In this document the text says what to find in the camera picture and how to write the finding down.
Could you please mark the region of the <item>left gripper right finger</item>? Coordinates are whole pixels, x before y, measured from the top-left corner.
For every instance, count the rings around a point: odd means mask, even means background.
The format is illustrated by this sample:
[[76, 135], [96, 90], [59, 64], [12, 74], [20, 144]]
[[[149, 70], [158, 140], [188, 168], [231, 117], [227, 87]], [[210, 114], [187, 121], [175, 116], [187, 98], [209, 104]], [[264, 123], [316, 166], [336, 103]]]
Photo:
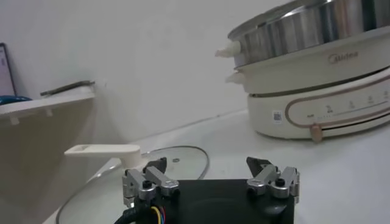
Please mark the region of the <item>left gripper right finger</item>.
[[300, 172], [295, 167], [280, 170], [269, 160], [247, 157], [246, 163], [252, 178], [246, 181], [248, 193], [258, 197], [267, 192], [277, 199], [292, 197], [299, 203]]

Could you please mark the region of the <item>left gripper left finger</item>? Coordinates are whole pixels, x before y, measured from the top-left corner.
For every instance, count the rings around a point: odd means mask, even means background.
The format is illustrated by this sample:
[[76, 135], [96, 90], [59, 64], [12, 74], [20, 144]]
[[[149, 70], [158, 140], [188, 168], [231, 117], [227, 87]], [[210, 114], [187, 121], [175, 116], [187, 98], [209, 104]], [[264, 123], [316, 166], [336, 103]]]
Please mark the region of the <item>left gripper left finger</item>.
[[151, 203], [158, 198], [175, 200], [180, 195], [180, 183], [165, 175], [166, 157], [149, 161], [141, 169], [126, 169], [122, 176], [123, 203], [136, 200]]

